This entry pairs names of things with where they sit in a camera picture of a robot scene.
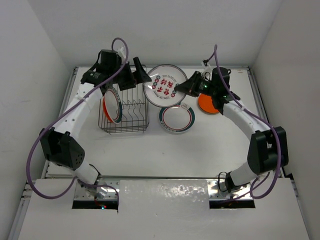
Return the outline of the orange plastic plate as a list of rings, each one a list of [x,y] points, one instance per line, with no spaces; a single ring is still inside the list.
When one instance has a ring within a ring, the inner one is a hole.
[[[204,111],[207,114],[218,114],[219,111],[215,109],[212,98],[205,94],[200,94],[198,97],[198,106],[202,111]]]

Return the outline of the white plate grey rim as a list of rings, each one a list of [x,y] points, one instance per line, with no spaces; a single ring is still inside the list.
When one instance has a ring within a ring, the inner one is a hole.
[[[185,72],[171,64],[162,64],[152,68],[148,73],[151,82],[143,84],[147,100],[159,108],[172,107],[186,97],[185,93],[175,90],[175,87],[187,80]]]

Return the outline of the white plate red rim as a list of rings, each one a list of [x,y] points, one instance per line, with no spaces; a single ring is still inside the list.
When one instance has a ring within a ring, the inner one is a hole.
[[[166,131],[173,134],[187,132],[195,123],[194,110],[186,103],[170,107],[162,107],[158,113],[158,120]]]

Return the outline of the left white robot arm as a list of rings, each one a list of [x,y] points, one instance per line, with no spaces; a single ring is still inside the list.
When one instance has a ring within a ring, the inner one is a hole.
[[[151,78],[138,57],[133,59],[135,71],[128,62],[128,48],[101,50],[97,61],[81,77],[78,89],[55,123],[40,133],[40,144],[47,161],[69,170],[87,185],[94,185],[99,172],[85,159],[85,150],[77,142],[81,128],[92,108],[105,93],[118,85],[119,90],[129,90]]]

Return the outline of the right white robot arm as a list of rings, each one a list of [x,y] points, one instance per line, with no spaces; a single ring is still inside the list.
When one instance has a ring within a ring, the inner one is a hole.
[[[209,72],[210,66],[204,66],[203,72],[195,71],[174,89],[192,97],[210,97],[213,107],[231,120],[248,138],[247,160],[225,175],[225,190],[228,193],[236,191],[270,171],[275,171],[277,178],[280,169],[289,163],[285,129],[281,126],[273,127],[245,107],[240,97],[230,90],[230,69],[215,67]]]

